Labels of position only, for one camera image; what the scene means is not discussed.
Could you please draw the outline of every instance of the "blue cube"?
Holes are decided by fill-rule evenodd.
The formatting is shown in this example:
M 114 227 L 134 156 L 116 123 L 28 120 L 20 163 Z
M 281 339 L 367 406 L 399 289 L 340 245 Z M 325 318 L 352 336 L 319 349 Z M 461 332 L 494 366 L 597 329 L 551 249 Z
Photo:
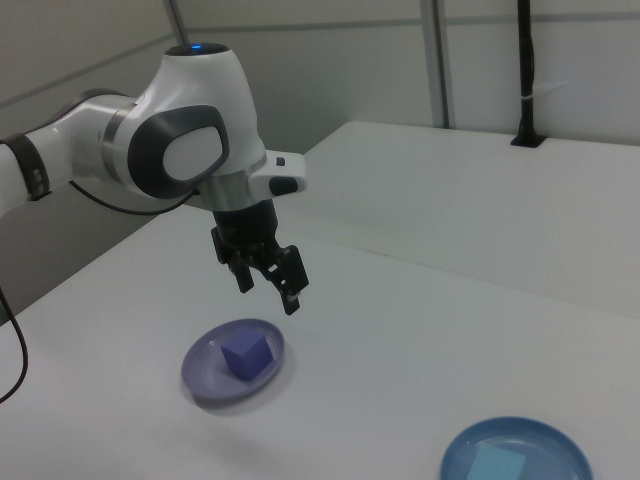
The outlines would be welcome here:
M 249 327 L 236 330 L 220 348 L 231 373 L 243 380 L 253 380 L 273 361 L 267 338 Z
M 467 480 L 524 480 L 527 457 L 492 445 L 482 445 Z

